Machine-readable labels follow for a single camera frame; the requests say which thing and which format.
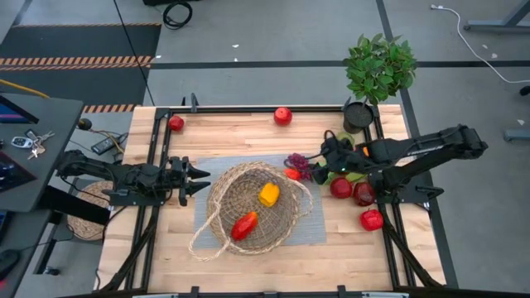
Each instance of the hazard tape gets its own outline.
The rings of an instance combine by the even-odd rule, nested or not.
[[[83,113],[122,113],[132,112],[135,107],[141,107],[141,104],[100,104],[85,105]]]
[[[151,56],[0,58],[0,71],[7,70],[86,70],[102,68],[151,67]]]
[[[121,26],[121,23],[106,23],[106,24],[27,24],[27,25],[15,25],[12,28],[20,27],[49,27],[49,26]],[[139,22],[139,23],[126,23],[125,26],[161,26],[158,22]]]

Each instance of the gray floor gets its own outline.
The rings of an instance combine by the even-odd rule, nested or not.
[[[438,0],[463,20],[502,18],[519,0]],[[408,39],[419,60],[475,60],[456,35],[456,17],[432,11],[421,0],[385,0],[394,35]],[[22,0],[0,2],[0,40]],[[157,22],[160,13],[141,1],[118,0],[126,22]],[[382,31],[369,0],[204,0],[191,4],[194,18],[180,31],[162,28],[157,62],[341,60],[359,34]],[[108,0],[34,0],[24,24],[118,22]],[[485,57],[530,60],[530,37],[464,32]],[[499,69],[508,79],[530,79],[529,68]],[[343,103],[349,96],[341,68],[152,70],[149,84],[157,104],[178,104],[197,94],[201,104]],[[530,218],[527,182],[530,143],[506,143],[505,128],[530,123],[530,98],[521,85],[502,82],[486,68],[420,69],[410,89],[421,133],[457,123],[479,132],[490,148],[476,161],[452,161],[433,171],[456,275],[462,288],[530,292]],[[400,103],[399,97],[389,103]],[[127,131],[130,113],[88,115],[98,129]],[[98,136],[76,132],[92,145]],[[54,185],[65,187],[60,181]],[[94,284],[100,247],[60,243],[51,265],[63,275],[26,275],[18,297],[86,293]]]

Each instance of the green leaves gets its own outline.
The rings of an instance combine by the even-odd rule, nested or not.
[[[384,68],[384,74],[385,75],[389,75],[389,76],[393,76],[394,75],[394,71],[392,69],[391,66],[387,66]]]
[[[414,79],[412,78],[412,74],[408,74],[405,78],[405,88],[410,88],[412,86],[412,82]]]
[[[366,79],[364,81],[364,92],[370,92],[370,90],[373,88],[373,79]]]
[[[408,41],[399,45],[399,38],[388,42],[382,33],[371,40],[361,35],[357,46],[348,49],[349,57],[343,64],[350,79],[348,89],[357,100],[366,98],[371,104],[378,104],[412,85],[416,60]]]
[[[360,99],[363,99],[363,98],[364,98],[364,92],[363,91],[355,92],[355,99],[360,100]]]
[[[384,84],[390,84],[390,83],[393,82],[392,77],[388,76],[388,75],[381,75],[381,76],[379,76],[378,80],[381,81],[381,83],[384,83]]]
[[[377,44],[379,40],[383,37],[383,33],[378,33],[372,38],[372,44]]]
[[[361,36],[359,36],[359,39],[357,40],[357,46],[361,46],[361,42],[363,41],[364,39],[364,34],[361,34]]]

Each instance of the round woven mat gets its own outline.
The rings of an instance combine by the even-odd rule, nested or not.
[[[86,191],[90,194],[100,196],[105,199],[109,199],[101,190],[111,190],[113,188],[112,181],[99,181],[94,182],[91,185],[83,188],[83,191]],[[107,208],[108,202],[106,200],[100,199],[93,195],[88,195],[86,193],[79,192],[77,197],[87,201],[92,204],[96,204],[100,207]],[[75,216],[68,215],[67,217],[68,225],[74,230],[75,236],[83,240],[100,240],[103,237],[104,226],[98,223],[92,223],[90,221],[77,218]]]

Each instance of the wooden tabletop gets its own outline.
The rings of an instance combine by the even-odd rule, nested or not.
[[[385,137],[407,138],[400,106],[380,105],[379,110]],[[147,161],[154,114],[155,108],[134,110],[124,163]],[[324,130],[342,130],[340,113],[296,113],[288,127],[276,126],[270,113],[180,116],[185,120],[185,129],[173,132],[169,156],[188,156],[192,162],[212,156],[318,153]],[[161,125],[156,165],[160,160],[166,122]],[[356,142],[364,140],[361,134],[354,137]],[[320,192],[325,244],[280,246],[252,257],[226,252],[210,262],[196,261],[188,253],[194,233],[195,201],[190,199],[187,207],[180,207],[175,194],[161,208],[149,292],[189,292],[192,286],[199,286],[202,292],[336,291],[337,285],[346,285],[348,291],[391,290],[383,234],[381,230],[366,232],[359,224],[359,215],[368,208],[357,206],[352,199],[332,198],[328,187],[322,186]],[[443,283],[427,212],[414,204],[402,204],[401,210],[411,251],[429,273]],[[108,226],[99,263],[102,285],[109,281],[130,252],[136,216],[137,207],[128,207]],[[404,285],[401,255],[395,246],[394,250]],[[201,249],[198,253],[209,255],[214,251]],[[143,259],[143,256],[138,258],[141,261],[137,266],[136,286]]]

